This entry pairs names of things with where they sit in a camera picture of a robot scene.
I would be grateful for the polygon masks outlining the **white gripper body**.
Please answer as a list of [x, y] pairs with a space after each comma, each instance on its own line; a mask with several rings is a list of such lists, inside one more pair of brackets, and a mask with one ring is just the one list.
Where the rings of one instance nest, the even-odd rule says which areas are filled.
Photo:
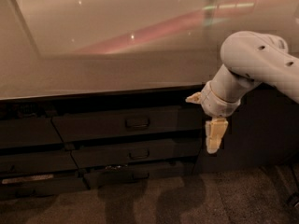
[[204, 112], [214, 118], [230, 117], [240, 106], [241, 100], [236, 102], [227, 102], [219, 98], [211, 88], [211, 82], [205, 85], [201, 90], [200, 105]]

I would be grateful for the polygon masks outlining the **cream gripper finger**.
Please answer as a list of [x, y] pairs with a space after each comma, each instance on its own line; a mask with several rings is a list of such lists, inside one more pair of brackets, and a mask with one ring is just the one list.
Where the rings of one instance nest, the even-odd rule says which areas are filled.
[[190, 96], [188, 96], [185, 99], [186, 103], [191, 103], [191, 104], [200, 104], [201, 103], [201, 93], [200, 92], [196, 92]]
[[206, 151], [208, 154], [215, 154], [219, 150], [227, 127], [228, 121], [226, 118], [213, 118], [206, 121]]

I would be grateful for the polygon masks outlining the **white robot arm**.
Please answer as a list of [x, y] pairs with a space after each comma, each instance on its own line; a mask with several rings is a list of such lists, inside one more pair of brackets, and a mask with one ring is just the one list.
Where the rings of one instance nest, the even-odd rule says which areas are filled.
[[205, 124], [209, 154], [220, 148], [227, 118], [240, 106], [242, 97], [260, 84], [299, 103], [299, 59], [289, 54], [283, 38], [252, 31], [234, 33], [221, 45], [221, 61], [221, 68], [204, 88], [186, 98], [211, 117]]

